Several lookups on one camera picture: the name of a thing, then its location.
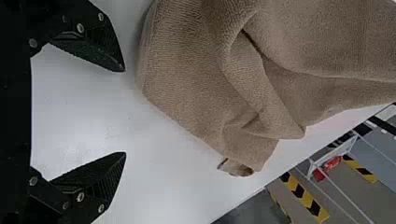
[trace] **knit fabric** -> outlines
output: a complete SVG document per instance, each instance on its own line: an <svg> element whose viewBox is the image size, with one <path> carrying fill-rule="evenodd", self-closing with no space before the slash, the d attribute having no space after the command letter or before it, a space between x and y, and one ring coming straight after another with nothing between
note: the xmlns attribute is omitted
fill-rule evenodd
<svg viewBox="0 0 396 224"><path fill-rule="evenodd" d="M395 24L391 0L158 0L136 83L221 170L251 175L279 139L395 101Z"/></svg>

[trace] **screw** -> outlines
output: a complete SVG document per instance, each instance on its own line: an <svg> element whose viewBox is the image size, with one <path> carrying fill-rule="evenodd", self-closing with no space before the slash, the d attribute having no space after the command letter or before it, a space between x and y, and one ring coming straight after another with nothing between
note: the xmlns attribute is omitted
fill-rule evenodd
<svg viewBox="0 0 396 224"><path fill-rule="evenodd" d="M63 210L66 210L67 208L69 208L70 203L69 202L65 202L64 205L62 206Z"/></svg>
<svg viewBox="0 0 396 224"><path fill-rule="evenodd" d="M77 24L77 30L78 30L79 33L82 34L82 33L84 33L85 28L84 28L84 26L81 23L79 23L79 24Z"/></svg>
<svg viewBox="0 0 396 224"><path fill-rule="evenodd" d="M99 208L98 208L98 212L99 212L99 213L103 213L103 211L105 211L105 205L104 205L104 204L101 204L101 205L99 206Z"/></svg>
<svg viewBox="0 0 396 224"><path fill-rule="evenodd" d="M33 38L29 39L29 45L30 45L30 47L32 47L34 49L37 48L37 46L38 46L37 41Z"/></svg>
<svg viewBox="0 0 396 224"><path fill-rule="evenodd" d="M103 15L102 12L99 12L98 18L99 18L99 21L104 21L105 20L105 15Z"/></svg>
<svg viewBox="0 0 396 224"><path fill-rule="evenodd" d="M65 15L62 16L62 21L63 22L68 22L68 19L67 19L67 17Z"/></svg>
<svg viewBox="0 0 396 224"><path fill-rule="evenodd" d="M32 176L32 178L30 178L30 180L29 180L29 185L32 187L32 186L35 186L36 184L37 184L37 182L38 182L38 178L37 178L37 176Z"/></svg>
<svg viewBox="0 0 396 224"><path fill-rule="evenodd" d="M84 192L80 192L77 196L77 202L81 203L82 201L84 201L84 198L85 198Z"/></svg>

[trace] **gray floor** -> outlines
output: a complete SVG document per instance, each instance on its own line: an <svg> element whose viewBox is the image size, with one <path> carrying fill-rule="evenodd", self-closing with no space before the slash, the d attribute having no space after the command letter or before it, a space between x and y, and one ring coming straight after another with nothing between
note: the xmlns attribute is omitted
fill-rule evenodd
<svg viewBox="0 0 396 224"><path fill-rule="evenodd" d="M212 224L289 224L289 219L266 190L242 203Z"/></svg>

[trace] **white surface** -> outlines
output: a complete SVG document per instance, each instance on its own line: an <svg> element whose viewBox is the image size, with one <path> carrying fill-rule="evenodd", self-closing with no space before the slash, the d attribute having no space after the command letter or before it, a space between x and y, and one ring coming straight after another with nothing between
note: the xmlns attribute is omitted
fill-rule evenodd
<svg viewBox="0 0 396 224"><path fill-rule="evenodd" d="M51 46L33 58L33 166L52 179L111 152L128 153L115 200L96 223L210 223L381 108L348 111L308 128L304 139L282 141L252 177L217 171L220 155L133 90L136 40L148 5L144 0L98 4L119 35L125 74Z"/></svg>

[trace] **yellow and black striped tape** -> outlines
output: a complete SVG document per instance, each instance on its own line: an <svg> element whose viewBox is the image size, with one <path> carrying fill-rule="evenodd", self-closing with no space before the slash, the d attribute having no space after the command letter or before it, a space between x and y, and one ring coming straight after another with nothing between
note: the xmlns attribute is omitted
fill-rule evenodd
<svg viewBox="0 0 396 224"><path fill-rule="evenodd" d="M285 214L285 216L288 218L288 220L290 220L290 224L294 224L293 220L291 219L291 217L289 216L289 214L286 212L286 210L282 207L282 205L280 205L280 203L277 201L277 199L274 197L274 195L272 195L272 193L270 191L268 191L268 194L271 196L271 198L273 199L273 201L276 203L276 205L278 207L280 207L280 210L282 210L283 214Z"/></svg>
<svg viewBox="0 0 396 224"><path fill-rule="evenodd" d="M300 203L312 214L318 223L322 223L330 217L329 213L315 201L314 197L305 190L296 177L286 172L280 177L280 180L282 180L283 184L285 184Z"/></svg>
<svg viewBox="0 0 396 224"><path fill-rule="evenodd" d="M353 170L358 172L365 180L374 184L378 179L375 175L373 175L370 171L366 168L361 167L359 163L352 158L350 158L347 154L343 156L343 161Z"/></svg>

